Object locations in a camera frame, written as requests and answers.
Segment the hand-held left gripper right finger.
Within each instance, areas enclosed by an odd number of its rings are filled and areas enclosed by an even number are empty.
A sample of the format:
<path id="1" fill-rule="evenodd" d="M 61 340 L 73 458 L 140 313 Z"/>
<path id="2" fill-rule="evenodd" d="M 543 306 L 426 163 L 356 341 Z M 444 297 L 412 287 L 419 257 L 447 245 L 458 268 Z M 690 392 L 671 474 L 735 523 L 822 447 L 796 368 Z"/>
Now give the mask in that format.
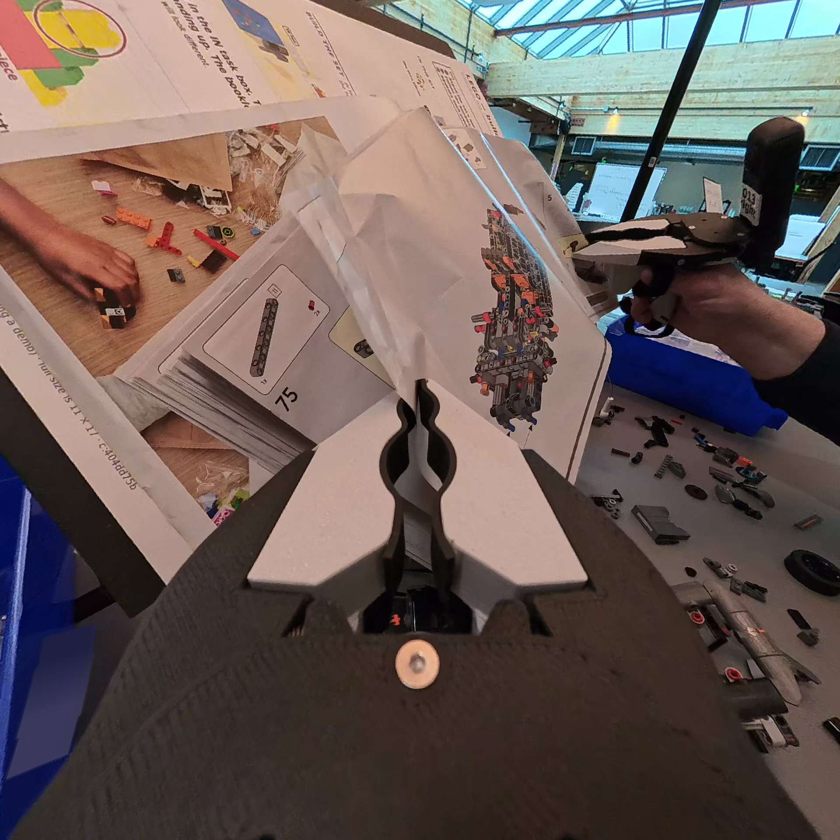
<path id="1" fill-rule="evenodd" d="M 418 478 L 430 517 L 430 564 L 448 612 L 470 632 L 503 602 L 587 592 L 590 578 L 531 452 L 431 379 L 418 382 Z"/>

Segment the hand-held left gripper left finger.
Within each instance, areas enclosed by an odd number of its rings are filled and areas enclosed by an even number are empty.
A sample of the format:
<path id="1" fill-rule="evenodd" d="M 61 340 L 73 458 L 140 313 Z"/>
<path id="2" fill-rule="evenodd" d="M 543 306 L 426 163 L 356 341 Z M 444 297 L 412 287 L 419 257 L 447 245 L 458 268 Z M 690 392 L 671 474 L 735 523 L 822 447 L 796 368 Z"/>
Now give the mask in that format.
<path id="1" fill-rule="evenodd" d="M 414 410 L 391 392 L 296 457 L 248 512 L 247 587 L 275 597 L 280 632 L 302 632 L 317 603 L 341 624 L 389 605 L 405 564 L 404 502 Z"/>

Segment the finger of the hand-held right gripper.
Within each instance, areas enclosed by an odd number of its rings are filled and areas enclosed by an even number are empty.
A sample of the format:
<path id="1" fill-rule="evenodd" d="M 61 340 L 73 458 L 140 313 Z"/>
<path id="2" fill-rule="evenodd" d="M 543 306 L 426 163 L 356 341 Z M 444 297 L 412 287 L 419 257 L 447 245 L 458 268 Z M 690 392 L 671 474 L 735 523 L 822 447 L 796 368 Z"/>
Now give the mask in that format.
<path id="1" fill-rule="evenodd" d="M 602 227 L 587 235 L 588 246 L 685 246 L 686 233 L 669 218 L 639 218 Z"/>
<path id="2" fill-rule="evenodd" d="M 638 265 L 643 253 L 670 253 L 683 250 L 679 239 L 618 239 L 588 244 L 574 252 L 572 259 L 597 264 Z"/>

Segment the lego instruction booklet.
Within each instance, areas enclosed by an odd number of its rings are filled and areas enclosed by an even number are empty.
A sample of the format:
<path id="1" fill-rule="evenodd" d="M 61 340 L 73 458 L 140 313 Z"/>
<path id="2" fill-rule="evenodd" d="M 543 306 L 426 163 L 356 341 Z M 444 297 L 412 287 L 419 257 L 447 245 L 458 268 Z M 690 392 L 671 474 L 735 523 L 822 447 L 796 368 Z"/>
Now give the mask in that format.
<path id="1" fill-rule="evenodd" d="M 574 482 L 610 351 L 533 156 L 424 109 L 299 149 L 280 221 L 118 377 L 268 469 L 428 377 Z"/>

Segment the person's right forearm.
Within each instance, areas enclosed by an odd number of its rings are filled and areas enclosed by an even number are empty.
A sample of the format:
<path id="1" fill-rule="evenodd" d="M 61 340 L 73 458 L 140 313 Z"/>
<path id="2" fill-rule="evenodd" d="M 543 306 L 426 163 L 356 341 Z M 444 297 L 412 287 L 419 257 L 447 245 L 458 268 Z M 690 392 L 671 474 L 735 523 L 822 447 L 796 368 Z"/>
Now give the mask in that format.
<path id="1" fill-rule="evenodd" d="M 839 327 L 824 326 L 824 338 L 793 373 L 752 381 L 766 403 L 839 445 Z"/>

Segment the dark grey lego panel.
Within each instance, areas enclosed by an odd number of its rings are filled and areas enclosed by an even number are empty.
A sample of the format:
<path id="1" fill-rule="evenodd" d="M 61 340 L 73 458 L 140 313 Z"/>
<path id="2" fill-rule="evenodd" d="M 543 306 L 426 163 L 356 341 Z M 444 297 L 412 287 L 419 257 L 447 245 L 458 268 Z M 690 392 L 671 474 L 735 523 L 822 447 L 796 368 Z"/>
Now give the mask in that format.
<path id="1" fill-rule="evenodd" d="M 688 531 L 672 522 L 666 507 L 636 505 L 631 513 L 657 545 L 677 545 L 690 539 Z"/>

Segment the scattered small lego parts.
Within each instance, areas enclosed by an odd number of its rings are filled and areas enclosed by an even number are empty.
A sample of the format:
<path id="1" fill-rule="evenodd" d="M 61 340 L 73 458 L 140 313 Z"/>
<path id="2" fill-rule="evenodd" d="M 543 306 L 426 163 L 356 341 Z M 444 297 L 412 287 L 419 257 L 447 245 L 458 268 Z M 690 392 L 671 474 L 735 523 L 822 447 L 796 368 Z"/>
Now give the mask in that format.
<path id="1" fill-rule="evenodd" d="M 579 487 L 669 585 L 710 581 L 736 593 L 775 643 L 821 680 L 801 683 L 802 703 L 787 719 L 802 748 L 814 743 L 837 760 L 838 596 L 805 588 L 784 558 L 806 550 L 838 566 L 838 510 L 785 481 L 762 440 L 755 446 L 629 394 L 620 395 L 616 409 L 594 421 Z M 667 508 L 690 539 L 657 545 L 632 515 L 636 505 Z M 747 660 L 735 642 L 711 654 L 720 675 Z"/>

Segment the grey lego model assembly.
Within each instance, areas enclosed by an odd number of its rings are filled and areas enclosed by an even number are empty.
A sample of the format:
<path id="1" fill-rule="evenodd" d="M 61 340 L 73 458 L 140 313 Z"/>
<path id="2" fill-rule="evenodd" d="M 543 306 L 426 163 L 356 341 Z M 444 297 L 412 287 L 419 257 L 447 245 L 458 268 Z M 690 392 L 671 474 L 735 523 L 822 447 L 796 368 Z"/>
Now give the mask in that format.
<path id="1" fill-rule="evenodd" d="M 736 593 L 710 581 L 676 584 L 672 591 L 691 622 L 709 634 L 709 652 L 735 642 L 747 654 L 744 666 L 727 666 L 721 678 L 754 745 L 765 754 L 800 748 L 787 716 L 802 703 L 801 683 L 821 680 L 775 643 Z"/>

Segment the black lego tyre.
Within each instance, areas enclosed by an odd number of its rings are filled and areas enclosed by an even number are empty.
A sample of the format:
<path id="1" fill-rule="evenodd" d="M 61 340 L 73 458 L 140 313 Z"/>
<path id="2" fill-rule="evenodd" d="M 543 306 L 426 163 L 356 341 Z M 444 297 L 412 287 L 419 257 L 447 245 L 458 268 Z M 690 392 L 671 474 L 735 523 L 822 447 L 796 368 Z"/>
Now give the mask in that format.
<path id="1" fill-rule="evenodd" d="M 839 596 L 839 568 L 820 554 L 794 550 L 784 558 L 784 567 L 808 590 L 828 597 Z"/>

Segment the person's right hand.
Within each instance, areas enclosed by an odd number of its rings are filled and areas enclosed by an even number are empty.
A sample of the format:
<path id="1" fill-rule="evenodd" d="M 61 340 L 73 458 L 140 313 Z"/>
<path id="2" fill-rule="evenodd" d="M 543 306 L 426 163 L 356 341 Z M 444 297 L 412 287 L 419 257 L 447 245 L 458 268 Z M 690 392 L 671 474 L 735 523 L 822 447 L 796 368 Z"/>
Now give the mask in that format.
<path id="1" fill-rule="evenodd" d="M 680 272 L 672 323 L 716 345 L 759 381 L 797 371 L 826 335 L 822 320 L 772 298 L 734 266 Z"/>

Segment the white board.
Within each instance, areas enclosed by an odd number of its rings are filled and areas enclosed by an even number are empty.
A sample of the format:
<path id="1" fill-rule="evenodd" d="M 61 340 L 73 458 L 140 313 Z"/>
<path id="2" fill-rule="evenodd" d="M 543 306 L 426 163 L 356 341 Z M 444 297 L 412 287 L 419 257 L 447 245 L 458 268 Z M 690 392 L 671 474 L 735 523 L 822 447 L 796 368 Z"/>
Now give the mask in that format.
<path id="1" fill-rule="evenodd" d="M 636 218 L 654 215 L 655 195 L 666 172 L 664 167 L 654 168 L 636 211 Z M 614 223 L 619 222 L 638 173 L 639 167 L 630 164 L 603 162 L 596 164 L 589 189 L 583 197 L 580 214 L 604 218 Z"/>

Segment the blue plastic bin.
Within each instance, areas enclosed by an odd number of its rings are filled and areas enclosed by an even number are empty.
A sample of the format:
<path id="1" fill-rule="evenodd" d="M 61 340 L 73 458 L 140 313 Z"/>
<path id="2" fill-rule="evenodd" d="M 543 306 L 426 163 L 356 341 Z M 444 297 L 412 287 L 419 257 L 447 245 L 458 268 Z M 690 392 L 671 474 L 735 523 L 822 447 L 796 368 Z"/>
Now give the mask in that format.
<path id="1" fill-rule="evenodd" d="M 2 814 L 25 809 L 100 705 L 128 616 L 32 496 L 1 466 Z"/>
<path id="2" fill-rule="evenodd" d="M 748 436 L 781 429 L 788 414 L 762 399 L 740 366 L 690 350 L 685 343 L 625 331 L 624 318 L 605 331 L 613 384 Z"/>

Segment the black tripod pole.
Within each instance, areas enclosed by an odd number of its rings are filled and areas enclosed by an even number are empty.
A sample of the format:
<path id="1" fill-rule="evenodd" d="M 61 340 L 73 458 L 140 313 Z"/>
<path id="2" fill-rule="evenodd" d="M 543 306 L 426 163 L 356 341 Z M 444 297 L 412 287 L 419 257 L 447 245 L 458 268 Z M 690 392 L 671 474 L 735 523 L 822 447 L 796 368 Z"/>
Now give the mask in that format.
<path id="1" fill-rule="evenodd" d="M 633 187 L 627 198 L 621 222 L 635 219 L 642 206 L 650 179 L 662 155 L 668 135 L 673 127 L 679 107 L 686 95 L 694 75 L 701 53 L 706 45 L 711 27 L 718 15 L 721 1 L 705 1 L 699 12 L 696 25 L 689 38 L 686 51 L 679 63 L 673 83 L 668 91 L 664 107 L 660 113 L 653 135 L 647 147 L 642 164 L 639 167 Z"/>

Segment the printed instruction poster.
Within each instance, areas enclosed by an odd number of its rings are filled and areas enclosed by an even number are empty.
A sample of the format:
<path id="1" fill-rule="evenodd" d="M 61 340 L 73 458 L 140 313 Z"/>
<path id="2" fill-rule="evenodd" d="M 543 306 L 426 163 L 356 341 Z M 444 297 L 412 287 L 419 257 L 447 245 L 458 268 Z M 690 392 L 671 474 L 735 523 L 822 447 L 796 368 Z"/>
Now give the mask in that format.
<path id="1" fill-rule="evenodd" d="M 396 25 L 311 2 L 2 2 L 2 179 L 24 198 L 2 213 L 91 299 L 5 232 L 2 270 L 101 387 L 280 220 L 304 129 L 353 145 L 425 107 L 501 135 L 471 67 Z"/>

